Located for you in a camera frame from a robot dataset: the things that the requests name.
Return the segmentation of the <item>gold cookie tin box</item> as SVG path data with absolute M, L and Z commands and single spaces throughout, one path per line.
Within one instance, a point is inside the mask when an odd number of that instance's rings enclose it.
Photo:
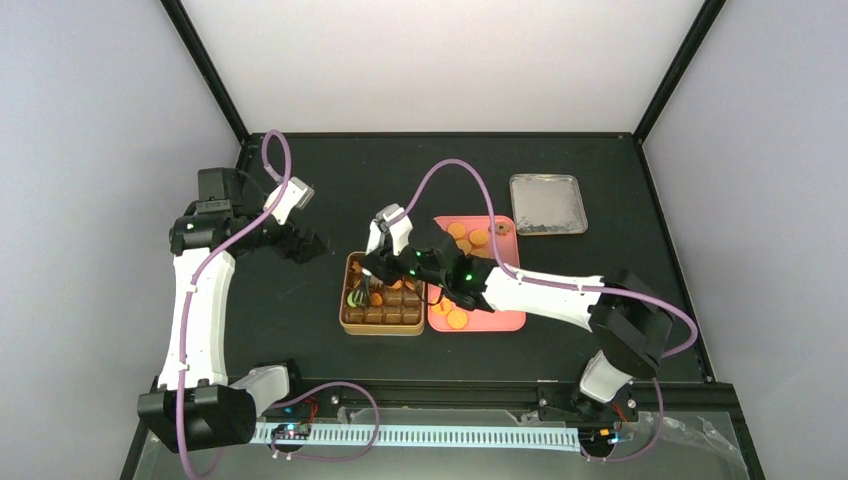
M 427 320 L 424 301 L 426 285 L 415 279 L 398 281 L 385 286 L 376 278 L 371 280 L 368 307 L 350 308 L 347 295 L 360 283 L 360 259 L 363 252 L 352 252 L 346 259 L 339 323 L 349 335 L 359 336 L 418 336 Z

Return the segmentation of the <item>green round cookie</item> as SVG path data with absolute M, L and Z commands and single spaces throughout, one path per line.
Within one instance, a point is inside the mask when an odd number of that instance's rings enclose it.
M 350 308 L 362 307 L 368 300 L 368 296 L 359 290 L 351 291 L 346 297 L 346 303 Z

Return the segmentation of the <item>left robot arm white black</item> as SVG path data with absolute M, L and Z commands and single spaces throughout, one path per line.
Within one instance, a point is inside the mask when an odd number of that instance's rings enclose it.
M 225 317 L 239 256 L 269 247 L 303 264 L 325 253 L 317 235 L 289 218 L 313 194 L 293 177 L 252 208 L 244 203 L 238 170 L 199 171 L 198 198 L 169 231 L 176 293 L 168 353 L 155 389 L 137 404 L 141 423 L 171 452 L 247 443 L 257 418 L 299 382 L 291 360 L 261 364 L 231 381 Z

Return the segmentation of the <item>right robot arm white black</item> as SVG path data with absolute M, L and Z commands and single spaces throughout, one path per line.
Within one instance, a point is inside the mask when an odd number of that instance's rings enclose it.
M 572 411 L 585 419 L 599 417 L 630 381 L 656 378 L 671 331 L 670 316 L 650 303 L 642 285 L 627 289 L 625 272 L 568 281 L 501 267 L 464 253 L 443 231 L 433 245 L 416 248 L 374 226 L 360 264 L 386 285 L 410 277 L 437 287 L 458 309 L 528 313 L 591 333 L 599 350 L 569 392 Z

